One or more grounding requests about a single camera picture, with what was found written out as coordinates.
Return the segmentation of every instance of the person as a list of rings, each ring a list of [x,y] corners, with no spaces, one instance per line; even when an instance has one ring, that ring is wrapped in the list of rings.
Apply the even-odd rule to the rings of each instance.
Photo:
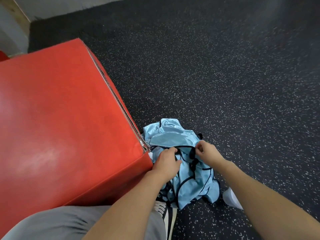
[[[277,192],[246,175],[203,140],[195,147],[203,162],[230,185],[253,227],[265,240],[320,239],[320,223]],[[151,171],[112,206],[63,206],[36,213],[16,225],[3,240],[171,238],[170,207],[156,202],[162,185],[179,171],[174,147],[164,150]]]

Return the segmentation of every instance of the sneaker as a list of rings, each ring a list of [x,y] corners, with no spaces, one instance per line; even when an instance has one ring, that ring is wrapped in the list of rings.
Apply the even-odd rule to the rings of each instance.
[[[154,209],[162,216],[167,233],[167,240],[171,240],[174,222],[177,217],[177,209],[167,206],[166,203],[160,201],[155,202]]]

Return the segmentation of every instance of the gray pants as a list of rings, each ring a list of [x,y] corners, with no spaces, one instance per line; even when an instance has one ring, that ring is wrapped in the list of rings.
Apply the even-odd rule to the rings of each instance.
[[[29,216],[12,228],[2,240],[82,239],[110,206],[62,206]],[[145,240],[166,240],[161,215],[152,211]]]

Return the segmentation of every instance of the blue garment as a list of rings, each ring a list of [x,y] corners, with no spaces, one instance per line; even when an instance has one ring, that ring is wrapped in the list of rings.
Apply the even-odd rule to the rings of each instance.
[[[178,174],[162,187],[159,197],[179,209],[202,196],[211,203],[218,199],[219,182],[214,170],[195,154],[199,138],[192,130],[184,129],[177,119],[162,119],[144,127],[142,136],[151,147],[153,163],[170,147],[178,149],[176,160],[182,160]]]

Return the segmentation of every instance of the thigh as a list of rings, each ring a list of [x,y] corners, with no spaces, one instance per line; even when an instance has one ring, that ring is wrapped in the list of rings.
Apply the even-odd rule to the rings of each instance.
[[[81,239],[110,206],[62,206],[31,215],[2,240]]]

